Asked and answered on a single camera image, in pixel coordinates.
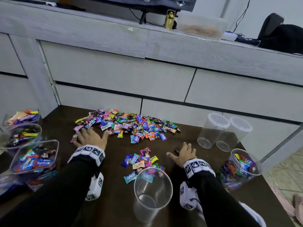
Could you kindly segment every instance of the table surface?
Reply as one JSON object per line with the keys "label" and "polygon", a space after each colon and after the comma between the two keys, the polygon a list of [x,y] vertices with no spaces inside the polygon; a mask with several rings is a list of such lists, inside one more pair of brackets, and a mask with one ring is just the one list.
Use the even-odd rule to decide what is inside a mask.
{"label": "table surface", "polygon": [[[46,140],[56,139],[59,144],[59,166],[64,166],[75,147],[70,140],[74,134],[75,121],[88,115],[92,110],[76,107],[59,106],[43,120],[42,134]],[[183,169],[177,167],[174,162],[166,156],[166,152],[173,152],[175,147],[181,147],[183,142],[191,143],[196,148],[197,157],[206,160],[212,168],[218,172],[222,163],[229,158],[225,153],[212,147],[211,149],[201,148],[196,139],[201,130],[200,127],[181,125],[181,133],[167,132],[166,141],[148,139],[140,140],[137,144],[130,143],[130,134],[124,134],[122,139],[113,135],[108,138],[101,172],[104,175],[104,184],[99,199],[91,202],[84,202],[82,215],[78,215],[77,223],[84,226],[111,226],[113,223],[125,225],[131,223],[133,227],[145,226],[136,220],[133,214],[134,182],[126,184],[123,176],[129,175],[133,170],[129,166],[124,168],[120,164],[127,154],[140,153],[141,149],[149,147],[151,155],[158,157],[160,166],[165,167],[173,185],[173,196],[170,203],[156,216],[149,226],[206,226],[196,211],[187,211],[179,204],[180,183],[184,180],[180,175]],[[94,130],[102,135],[102,131],[96,125]],[[8,212],[30,193],[26,192],[12,200],[0,205],[0,216]],[[294,226],[287,213],[271,191],[263,176],[253,178],[245,185],[231,192],[231,195],[247,204],[259,213],[266,222],[267,227],[271,226]],[[218,206],[218,212],[224,212],[228,207]]]}

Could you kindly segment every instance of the drawer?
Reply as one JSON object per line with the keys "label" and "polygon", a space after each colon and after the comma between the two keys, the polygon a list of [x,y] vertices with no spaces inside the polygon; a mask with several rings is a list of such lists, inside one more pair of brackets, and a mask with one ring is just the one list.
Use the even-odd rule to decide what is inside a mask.
{"label": "drawer", "polygon": [[56,89],[62,105],[92,110],[109,110],[114,108],[122,112],[140,114],[140,98],[91,91],[59,84],[56,85]]}
{"label": "drawer", "polygon": [[0,72],[25,76],[9,36],[4,33],[0,33]]}
{"label": "drawer", "polygon": [[232,116],[243,118],[252,125],[252,131],[242,139],[241,143],[247,152],[253,154],[258,160],[265,157],[299,128],[298,125],[284,122],[239,116],[229,113],[223,113],[223,115],[228,119]]}
{"label": "drawer", "polygon": [[202,127],[207,115],[217,111],[188,107],[172,103],[143,99],[141,115],[152,116],[161,120]]}
{"label": "drawer", "polygon": [[302,98],[301,87],[198,69],[186,102],[303,122]]}
{"label": "drawer", "polygon": [[39,108],[28,79],[0,74],[0,127],[5,114],[26,108]]}
{"label": "drawer", "polygon": [[52,78],[184,102],[195,69],[68,45],[41,42]]}

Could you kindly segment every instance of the jar lid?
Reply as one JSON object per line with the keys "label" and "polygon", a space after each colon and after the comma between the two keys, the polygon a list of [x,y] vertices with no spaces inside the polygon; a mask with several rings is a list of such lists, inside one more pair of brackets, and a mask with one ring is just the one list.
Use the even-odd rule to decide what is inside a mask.
{"label": "jar lid", "polygon": [[252,131],[252,126],[244,119],[241,119],[239,117],[231,117],[229,119],[230,123],[238,130],[250,132]]}
{"label": "jar lid", "polygon": [[218,113],[210,113],[208,119],[214,126],[217,126],[220,129],[226,129],[230,125],[229,120]]}

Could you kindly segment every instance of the tiled floor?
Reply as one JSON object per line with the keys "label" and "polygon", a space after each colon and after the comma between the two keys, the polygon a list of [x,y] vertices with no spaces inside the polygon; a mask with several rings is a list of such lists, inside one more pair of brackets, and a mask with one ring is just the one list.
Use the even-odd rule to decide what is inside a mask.
{"label": "tiled floor", "polygon": [[[267,183],[293,204],[293,195],[303,196],[303,148],[276,165],[263,175]],[[295,218],[290,217],[295,226],[302,227]]]}

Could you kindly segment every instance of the person's right hand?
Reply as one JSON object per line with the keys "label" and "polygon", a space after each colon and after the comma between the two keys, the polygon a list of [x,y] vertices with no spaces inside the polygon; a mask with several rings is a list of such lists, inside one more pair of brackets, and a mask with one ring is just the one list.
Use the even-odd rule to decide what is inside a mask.
{"label": "person's right hand", "polygon": [[191,151],[191,144],[183,143],[183,147],[179,152],[179,156],[173,153],[167,152],[166,156],[169,156],[179,167],[183,168],[183,165],[190,159],[196,159],[196,149]]}
{"label": "person's right hand", "polygon": [[74,142],[74,145],[78,147],[84,146],[84,145],[93,145],[97,146],[103,150],[105,150],[106,144],[107,144],[107,138],[108,138],[108,132],[105,131],[103,133],[103,137],[101,138],[100,135],[98,135],[93,128],[91,127],[90,129],[81,129],[80,131],[76,131],[76,134],[78,135],[78,139],[81,142],[78,143],[77,141]]}

